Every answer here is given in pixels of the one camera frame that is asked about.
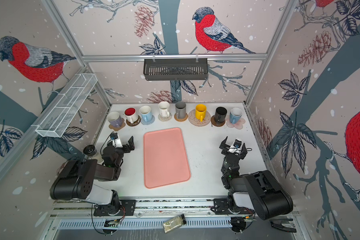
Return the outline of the pink flower shaped coaster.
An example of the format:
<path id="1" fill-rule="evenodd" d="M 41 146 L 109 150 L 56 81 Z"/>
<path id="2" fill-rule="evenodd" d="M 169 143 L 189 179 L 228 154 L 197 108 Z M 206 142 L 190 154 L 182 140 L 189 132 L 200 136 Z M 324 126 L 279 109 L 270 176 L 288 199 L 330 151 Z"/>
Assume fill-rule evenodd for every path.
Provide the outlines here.
<path id="1" fill-rule="evenodd" d="M 226 125 L 228 128 L 235 128 L 237 130 L 241 130 L 244 127 L 244 124 L 246 123 L 244 118 L 240 118 L 237 123 L 232 124 L 230 122 L 229 118 L 226 118 Z"/>

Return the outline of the dark brown glossy coaster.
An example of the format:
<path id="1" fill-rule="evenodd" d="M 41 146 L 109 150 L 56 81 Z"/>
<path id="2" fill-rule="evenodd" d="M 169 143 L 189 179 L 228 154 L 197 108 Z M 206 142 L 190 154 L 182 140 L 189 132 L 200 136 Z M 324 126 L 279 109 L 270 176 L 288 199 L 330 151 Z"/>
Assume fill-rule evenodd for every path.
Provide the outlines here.
<path id="1" fill-rule="evenodd" d="M 133 122 L 133 123 L 131 123 L 131 122 L 129 122 L 128 120 L 126 120 L 126 124 L 127 124 L 128 126 L 130 126 L 130 127 L 135 127 L 135 126 L 139 125 L 140 122 L 141 122 L 141 117 L 140 117 L 140 116 L 139 116 L 138 119 L 137 119 L 135 122 Z"/>

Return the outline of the brown round wooden coaster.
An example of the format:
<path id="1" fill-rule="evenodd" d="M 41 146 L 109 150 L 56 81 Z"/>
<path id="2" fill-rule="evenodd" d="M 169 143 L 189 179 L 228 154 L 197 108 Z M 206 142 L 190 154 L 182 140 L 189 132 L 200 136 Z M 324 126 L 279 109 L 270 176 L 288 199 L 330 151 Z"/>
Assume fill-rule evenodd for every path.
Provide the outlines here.
<path id="1" fill-rule="evenodd" d="M 224 118 L 220 118 L 218 121 L 215 120 L 215 117 L 211 117 L 211 124 L 215 127 L 222 127 L 226 123 Z"/>

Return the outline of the black mug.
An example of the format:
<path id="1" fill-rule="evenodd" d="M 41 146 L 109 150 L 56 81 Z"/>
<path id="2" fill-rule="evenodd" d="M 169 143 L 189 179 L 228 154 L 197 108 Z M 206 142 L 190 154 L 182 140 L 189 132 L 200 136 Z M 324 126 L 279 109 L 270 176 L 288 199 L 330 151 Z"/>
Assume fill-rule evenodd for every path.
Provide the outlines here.
<path id="1" fill-rule="evenodd" d="M 220 118 L 226 118 L 226 115 L 227 115 L 227 109 L 224 108 L 224 107 L 217 107 L 216 108 L 216 112 L 215 112 L 215 120 L 218 121 Z"/>

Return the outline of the grey round felt coaster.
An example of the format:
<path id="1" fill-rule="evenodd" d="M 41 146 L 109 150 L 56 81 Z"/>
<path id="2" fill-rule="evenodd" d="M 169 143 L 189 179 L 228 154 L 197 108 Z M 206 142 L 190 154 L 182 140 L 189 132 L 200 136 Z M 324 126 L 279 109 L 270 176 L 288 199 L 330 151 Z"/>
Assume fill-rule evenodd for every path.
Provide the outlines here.
<path id="1" fill-rule="evenodd" d="M 154 123 L 154 122 L 155 122 L 155 117 L 154 117 L 154 116 L 152 116 L 152 118 L 151 118 L 150 121 L 146 121 L 143 117 L 142 117 L 142 119 L 141 119 L 141 123 L 142 123 L 143 125 L 151 125 L 151 124 Z"/>

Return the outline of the white purple handled mug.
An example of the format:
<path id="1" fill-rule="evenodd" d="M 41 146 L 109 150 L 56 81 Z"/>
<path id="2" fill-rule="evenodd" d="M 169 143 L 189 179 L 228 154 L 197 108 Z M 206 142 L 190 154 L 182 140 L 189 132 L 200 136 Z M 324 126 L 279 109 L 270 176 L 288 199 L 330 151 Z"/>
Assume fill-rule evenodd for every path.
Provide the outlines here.
<path id="1" fill-rule="evenodd" d="M 110 112 L 107 116 L 107 120 L 114 128 L 120 128 L 123 124 L 123 119 L 119 112 Z"/>

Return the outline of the red interior white mug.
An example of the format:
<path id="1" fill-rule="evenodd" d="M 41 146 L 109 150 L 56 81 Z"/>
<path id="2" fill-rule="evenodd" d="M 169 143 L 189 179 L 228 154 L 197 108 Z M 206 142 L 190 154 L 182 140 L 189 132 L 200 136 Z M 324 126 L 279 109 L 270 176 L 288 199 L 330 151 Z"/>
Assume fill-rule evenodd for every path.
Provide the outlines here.
<path id="1" fill-rule="evenodd" d="M 130 123 L 130 124 L 133 124 L 135 123 L 138 119 L 139 119 L 139 116 L 137 114 L 137 110 L 135 108 L 128 108 L 125 110 L 124 112 L 125 116 L 126 116 L 126 119 L 127 121 Z"/>

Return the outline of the white blue handled mug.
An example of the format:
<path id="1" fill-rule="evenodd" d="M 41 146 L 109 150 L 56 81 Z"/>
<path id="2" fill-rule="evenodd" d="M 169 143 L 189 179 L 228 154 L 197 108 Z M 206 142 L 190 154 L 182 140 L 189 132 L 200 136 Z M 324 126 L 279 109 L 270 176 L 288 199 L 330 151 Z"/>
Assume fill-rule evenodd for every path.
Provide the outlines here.
<path id="1" fill-rule="evenodd" d="M 243 111 L 240 108 L 232 108 L 230 110 L 230 123 L 231 124 L 236 124 L 239 122 L 239 120 L 241 119 L 243 115 Z"/>

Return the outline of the light blue mug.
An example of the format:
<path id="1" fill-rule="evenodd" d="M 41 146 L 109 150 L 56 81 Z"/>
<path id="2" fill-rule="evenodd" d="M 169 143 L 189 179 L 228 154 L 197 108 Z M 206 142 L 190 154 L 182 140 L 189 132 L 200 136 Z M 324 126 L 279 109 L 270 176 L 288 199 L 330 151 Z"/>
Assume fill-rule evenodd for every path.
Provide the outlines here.
<path id="1" fill-rule="evenodd" d="M 139 109 L 141 116 L 146 120 L 150 121 L 152 118 L 152 109 L 150 106 L 143 106 Z"/>

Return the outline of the yellow mug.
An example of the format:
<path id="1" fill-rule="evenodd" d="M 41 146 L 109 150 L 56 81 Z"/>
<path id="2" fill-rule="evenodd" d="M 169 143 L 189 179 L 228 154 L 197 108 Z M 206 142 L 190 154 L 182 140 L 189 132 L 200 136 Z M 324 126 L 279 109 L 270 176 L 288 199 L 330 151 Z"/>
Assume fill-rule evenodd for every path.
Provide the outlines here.
<path id="1" fill-rule="evenodd" d="M 205 105 L 203 104 L 197 105 L 195 108 L 196 119 L 198 119 L 200 122 L 203 122 L 203 120 L 206 117 L 206 112 L 207 112 L 207 107 Z"/>

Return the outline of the round bunny print coaster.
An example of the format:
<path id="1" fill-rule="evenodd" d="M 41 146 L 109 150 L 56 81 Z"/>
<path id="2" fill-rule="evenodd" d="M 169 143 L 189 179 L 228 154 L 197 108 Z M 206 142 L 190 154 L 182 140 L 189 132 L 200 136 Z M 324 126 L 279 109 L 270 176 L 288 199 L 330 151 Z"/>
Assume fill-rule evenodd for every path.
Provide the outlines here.
<path id="1" fill-rule="evenodd" d="M 193 109 L 188 114 L 188 120 L 192 125 L 196 127 L 204 127 L 210 124 L 211 114 L 209 112 L 206 112 L 206 118 L 203 119 L 203 121 L 201 122 L 199 119 L 196 118 L 196 110 Z"/>

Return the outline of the multicolour zigzag woven coaster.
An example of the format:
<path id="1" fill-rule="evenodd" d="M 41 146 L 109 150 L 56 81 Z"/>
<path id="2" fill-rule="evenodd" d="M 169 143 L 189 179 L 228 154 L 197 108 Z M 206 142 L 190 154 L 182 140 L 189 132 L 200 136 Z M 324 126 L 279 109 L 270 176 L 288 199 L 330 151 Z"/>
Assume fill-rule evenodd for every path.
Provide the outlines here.
<path id="1" fill-rule="evenodd" d="M 162 122 L 167 122 L 172 118 L 172 114 L 169 114 L 167 117 L 163 117 L 161 114 L 158 115 L 158 118 Z"/>

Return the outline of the white faceted mug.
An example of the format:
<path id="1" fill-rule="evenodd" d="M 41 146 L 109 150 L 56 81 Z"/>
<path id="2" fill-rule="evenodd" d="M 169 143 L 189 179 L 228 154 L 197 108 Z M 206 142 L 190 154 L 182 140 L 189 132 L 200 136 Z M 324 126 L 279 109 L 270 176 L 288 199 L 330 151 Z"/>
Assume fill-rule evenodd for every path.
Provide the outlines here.
<path id="1" fill-rule="evenodd" d="M 160 109 L 160 115 L 162 118 L 168 118 L 170 116 L 169 108 L 170 104 L 168 102 L 160 102 L 158 104 L 158 107 Z"/>

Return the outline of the grey mug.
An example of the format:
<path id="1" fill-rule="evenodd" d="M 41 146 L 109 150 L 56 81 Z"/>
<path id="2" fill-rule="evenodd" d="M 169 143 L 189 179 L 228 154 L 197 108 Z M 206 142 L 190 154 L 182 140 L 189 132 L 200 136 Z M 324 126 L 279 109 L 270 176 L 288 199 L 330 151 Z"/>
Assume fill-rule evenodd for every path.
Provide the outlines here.
<path id="1" fill-rule="evenodd" d="M 186 103 L 177 102 L 176 105 L 176 117 L 178 120 L 184 119 L 187 116 Z"/>

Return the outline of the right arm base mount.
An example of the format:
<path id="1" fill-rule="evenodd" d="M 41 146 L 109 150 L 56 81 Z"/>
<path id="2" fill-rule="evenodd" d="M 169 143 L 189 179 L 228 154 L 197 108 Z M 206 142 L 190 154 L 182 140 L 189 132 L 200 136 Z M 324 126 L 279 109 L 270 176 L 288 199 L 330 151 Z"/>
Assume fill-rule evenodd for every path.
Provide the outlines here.
<path id="1" fill-rule="evenodd" d="M 215 215 L 244 215 L 230 218 L 231 230 L 235 233 L 242 233 L 255 220 L 256 211 L 248 193 L 228 193 L 225 199 L 214 199 L 213 202 L 210 210 Z"/>

